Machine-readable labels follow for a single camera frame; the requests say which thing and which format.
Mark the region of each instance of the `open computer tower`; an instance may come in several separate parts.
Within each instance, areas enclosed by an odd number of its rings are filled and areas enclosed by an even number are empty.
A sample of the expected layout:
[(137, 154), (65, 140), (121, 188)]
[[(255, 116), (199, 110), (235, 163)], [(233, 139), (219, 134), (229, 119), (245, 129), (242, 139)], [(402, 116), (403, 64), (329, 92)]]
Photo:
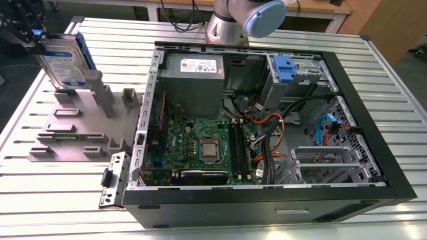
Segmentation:
[(103, 186), (146, 228), (339, 222), (417, 198), (335, 53), (171, 42)]

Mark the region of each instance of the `green motherboard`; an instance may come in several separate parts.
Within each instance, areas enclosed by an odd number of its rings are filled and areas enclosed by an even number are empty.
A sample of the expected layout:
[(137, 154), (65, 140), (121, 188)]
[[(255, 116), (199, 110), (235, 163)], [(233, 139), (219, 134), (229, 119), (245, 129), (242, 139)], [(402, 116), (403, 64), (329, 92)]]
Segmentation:
[[(227, 185), (255, 184), (254, 171), (251, 169), (250, 152), (247, 151), (249, 175), (235, 176), (233, 164), (233, 153), (230, 143), (230, 122), (218, 120), (171, 120), (167, 129), (166, 152), (162, 155), (153, 155), (154, 167), (153, 185), (174, 185), (175, 174), (181, 171), (226, 171), (230, 173)], [(253, 124), (243, 124), (245, 138), (255, 134)]]

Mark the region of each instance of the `cpu socket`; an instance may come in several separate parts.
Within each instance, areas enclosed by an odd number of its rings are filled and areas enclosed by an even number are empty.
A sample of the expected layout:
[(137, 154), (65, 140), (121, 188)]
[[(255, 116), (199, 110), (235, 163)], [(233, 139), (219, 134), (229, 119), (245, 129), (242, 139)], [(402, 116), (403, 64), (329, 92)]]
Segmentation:
[(207, 165), (213, 165), (221, 160), (219, 137), (203, 136), (199, 138), (199, 159)]

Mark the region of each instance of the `floor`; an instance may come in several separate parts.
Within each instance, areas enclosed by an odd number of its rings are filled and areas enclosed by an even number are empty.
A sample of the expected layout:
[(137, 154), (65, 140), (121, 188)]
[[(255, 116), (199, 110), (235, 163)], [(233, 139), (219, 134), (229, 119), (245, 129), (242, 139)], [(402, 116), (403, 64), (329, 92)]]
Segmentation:
[[(46, 25), (50, 32), (65, 32), (74, 16), (149, 20), (147, 10), (142, 7), (62, 2), (59, 8), (59, 12), (53, 12), (50, 6), (46, 6), (49, 19)], [(173, 14), (179, 18), (186, 18), (190, 12), (183, 10), (181, 12), (175, 11)], [(203, 13), (203, 18), (210, 19), (209, 12)], [(19, 45), (11, 45), (0, 39), (0, 75), (6, 79), (6, 84), (0, 85), (0, 131), (8, 123), (39, 69), (38, 61), (26, 50)], [(415, 58), (414, 54), (409, 52), (394, 69), (422, 106), (427, 109), (427, 61)]]

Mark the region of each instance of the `motherboard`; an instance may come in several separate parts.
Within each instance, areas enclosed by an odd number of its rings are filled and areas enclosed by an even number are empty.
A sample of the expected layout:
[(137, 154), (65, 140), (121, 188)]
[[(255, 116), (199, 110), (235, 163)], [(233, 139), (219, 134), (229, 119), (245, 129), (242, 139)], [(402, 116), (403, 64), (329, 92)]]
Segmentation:
[(165, 154), (153, 154), (154, 186), (253, 185), (251, 123), (175, 119), (169, 123)]

